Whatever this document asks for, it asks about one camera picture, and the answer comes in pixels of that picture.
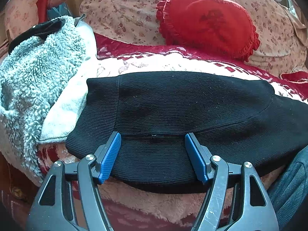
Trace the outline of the red and white floral blanket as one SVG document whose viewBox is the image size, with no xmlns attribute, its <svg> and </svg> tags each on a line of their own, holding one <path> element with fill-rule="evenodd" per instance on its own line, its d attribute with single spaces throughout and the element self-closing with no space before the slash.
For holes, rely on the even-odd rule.
<svg viewBox="0 0 308 231">
<path fill-rule="evenodd" d="M 53 34 L 1 64 L 4 140 L 40 184 L 27 230 L 307 230 L 307 73 Z"/>
</svg>

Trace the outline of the blue jeans leg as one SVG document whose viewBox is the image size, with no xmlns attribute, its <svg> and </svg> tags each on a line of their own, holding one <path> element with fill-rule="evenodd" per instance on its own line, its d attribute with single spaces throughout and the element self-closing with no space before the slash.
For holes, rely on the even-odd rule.
<svg viewBox="0 0 308 231">
<path fill-rule="evenodd" d="M 307 148 L 301 150 L 268 189 L 279 229 L 283 230 L 307 196 Z"/>
</svg>

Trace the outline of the light teal fleece garment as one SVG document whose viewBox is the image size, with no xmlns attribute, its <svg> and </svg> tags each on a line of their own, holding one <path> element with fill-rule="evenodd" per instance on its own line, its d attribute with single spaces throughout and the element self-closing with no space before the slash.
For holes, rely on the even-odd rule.
<svg viewBox="0 0 308 231">
<path fill-rule="evenodd" d="M 38 145 L 43 122 L 81 64 L 96 55 L 92 28 L 62 16 L 46 40 L 30 37 L 1 63 L 1 153 L 35 185 L 42 182 Z"/>
</svg>

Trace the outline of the red heart-shaped cushion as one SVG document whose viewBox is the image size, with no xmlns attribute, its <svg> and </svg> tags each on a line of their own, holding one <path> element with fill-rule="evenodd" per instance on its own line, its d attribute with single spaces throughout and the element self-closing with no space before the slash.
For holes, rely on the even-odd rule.
<svg viewBox="0 0 308 231">
<path fill-rule="evenodd" d="M 231 0 L 160 0 L 156 17 L 168 45 L 247 61 L 260 45 L 247 10 Z"/>
</svg>

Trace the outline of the black garment collar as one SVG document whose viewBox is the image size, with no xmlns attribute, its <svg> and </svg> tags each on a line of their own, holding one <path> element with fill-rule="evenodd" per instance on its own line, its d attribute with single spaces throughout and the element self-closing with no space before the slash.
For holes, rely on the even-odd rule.
<svg viewBox="0 0 308 231">
<path fill-rule="evenodd" d="M 46 40 L 46 38 L 50 34 L 54 34 L 59 31 L 63 25 L 65 24 L 65 19 L 63 18 L 56 18 L 51 21 L 47 21 L 44 23 L 40 23 L 38 25 L 33 26 L 32 28 L 28 29 L 24 33 L 17 36 L 9 45 L 8 54 L 14 50 L 16 46 L 18 46 L 21 42 L 29 39 L 30 37 L 39 37 L 42 40 Z"/>
</svg>

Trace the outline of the floral beige quilt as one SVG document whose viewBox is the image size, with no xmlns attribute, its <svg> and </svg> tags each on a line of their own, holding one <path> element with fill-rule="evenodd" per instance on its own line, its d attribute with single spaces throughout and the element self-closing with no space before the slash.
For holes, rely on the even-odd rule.
<svg viewBox="0 0 308 231">
<path fill-rule="evenodd" d="M 275 76 L 307 71 L 307 23 L 275 0 L 83 0 L 93 31 L 138 45 L 177 45 Z"/>
</svg>

